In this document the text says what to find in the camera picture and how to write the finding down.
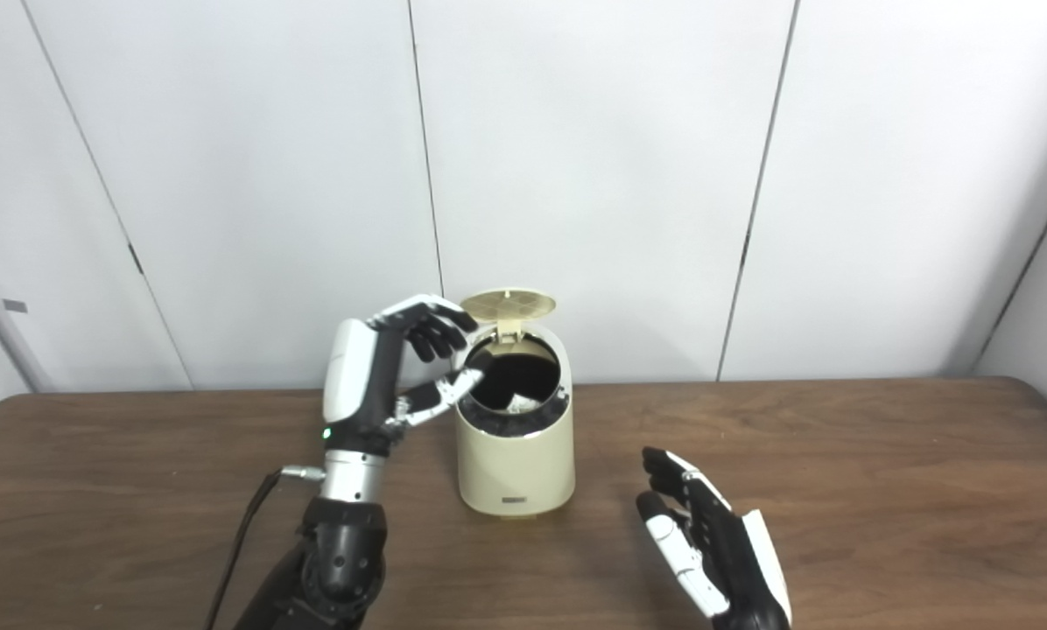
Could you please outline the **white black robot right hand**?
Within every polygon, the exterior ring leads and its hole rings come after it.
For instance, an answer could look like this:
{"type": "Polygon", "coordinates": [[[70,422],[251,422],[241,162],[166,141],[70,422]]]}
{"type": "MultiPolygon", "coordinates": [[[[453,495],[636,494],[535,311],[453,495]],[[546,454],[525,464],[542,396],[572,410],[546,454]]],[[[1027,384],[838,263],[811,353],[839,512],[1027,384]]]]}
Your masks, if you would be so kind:
{"type": "Polygon", "coordinates": [[[790,629],[783,566],[763,514],[735,512],[701,470],[664,448],[641,451],[649,490],[636,497],[641,522],[714,629],[790,629]]]}

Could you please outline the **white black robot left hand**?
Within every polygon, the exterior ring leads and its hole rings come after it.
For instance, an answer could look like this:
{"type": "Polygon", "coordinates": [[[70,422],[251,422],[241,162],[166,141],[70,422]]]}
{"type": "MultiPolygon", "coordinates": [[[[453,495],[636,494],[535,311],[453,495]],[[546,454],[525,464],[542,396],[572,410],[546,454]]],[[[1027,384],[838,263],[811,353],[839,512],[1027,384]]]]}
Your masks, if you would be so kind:
{"type": "Polygon", "coordinates": [[[491,359],[401,391],[404,350],[424,363],[467,350],[478,322],[459,303],[418,294],[367,319],[338,327],[324,383],[322,438],[329,451],[388,458],[406,431],[444,414],[471,392],[491,359]]]}

